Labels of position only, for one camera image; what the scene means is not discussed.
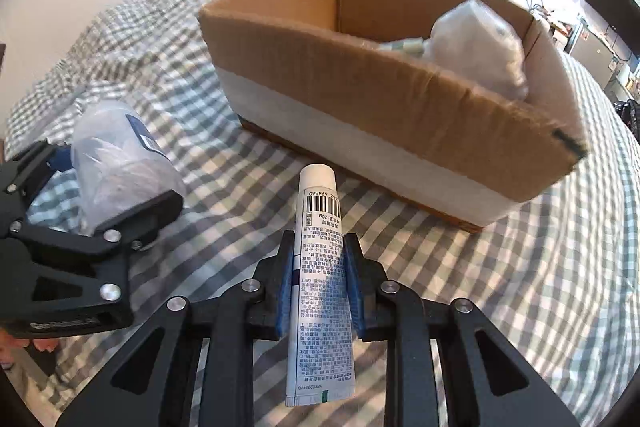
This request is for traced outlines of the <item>person's left hand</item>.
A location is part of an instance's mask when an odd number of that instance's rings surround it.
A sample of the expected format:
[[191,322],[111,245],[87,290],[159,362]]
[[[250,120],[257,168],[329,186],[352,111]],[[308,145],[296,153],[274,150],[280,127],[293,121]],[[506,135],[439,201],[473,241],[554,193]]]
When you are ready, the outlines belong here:
[[55,351],[60,345],[58,339],[22,339],[9,334],[5,329],[0,332],[1,367],[12,369],[18,350],[25,350],[32,361],[43,373],[50,375],[56,365]]

